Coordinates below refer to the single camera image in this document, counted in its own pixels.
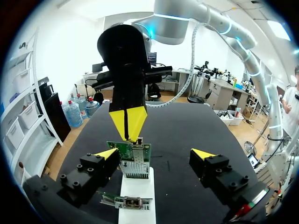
ceiling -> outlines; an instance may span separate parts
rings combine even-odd
[[[152,12],[154,0],[57,0],[59,8],[97,21],[99,18],[129,12]],[[267,20],[283,23],[265,4],[250,0],[201,0],[214,8],[226,12],[233,20],[246,27],[256,38],[258,45],[252,51],[269,68],[273,76],[288,85],[293,84],[290,75],[297,64],[292,54],[296,49],[292,41],[277,38]]]

robotic arm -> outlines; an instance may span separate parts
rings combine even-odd
[[[261,105],[271,104],[270,138],[282,139],[282,117],[278,93],[275,85],[265,85],[261,74],[261,64],[250,51],[257,42],[247,29],[230,19],[227,14],[208,5],[198,4],[195,0],[156,0],[152,16],[130,22],[134,26],[139,26],[148,46],[148,38],[170,45],[181,44],[185,39],[189,20],[196,20],[218,33],[244,62],[247,73],[251,76],[259,94],[259,103]],[[278,145],[278,141],[270,141],[267,152],[273,153]]]

lab bench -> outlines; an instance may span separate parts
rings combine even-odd
[[[212,94],[207,103],[213,110],[227,110],[230,100],[232,97],[235,97],[238,102],[232,106],[240,107],[241,112],[243,112],[249,93],[239,88],[234,88],[228,82],[220,79],[210,80],[209,88],[212,90]]]

office chair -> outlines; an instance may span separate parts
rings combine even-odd
[[[209,99],[210,95],[212,94],[212,90],[209,90],[209,92],[206,94],[206,97],[198,97],[198,96],[189,96],[188,102],[194,103],[194,104],[204,104],[207,99]]]

computer monitor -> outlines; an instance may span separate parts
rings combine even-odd
[[[150,64],[157,63],[157,52],[150,52],[148,55],[148,60]]]

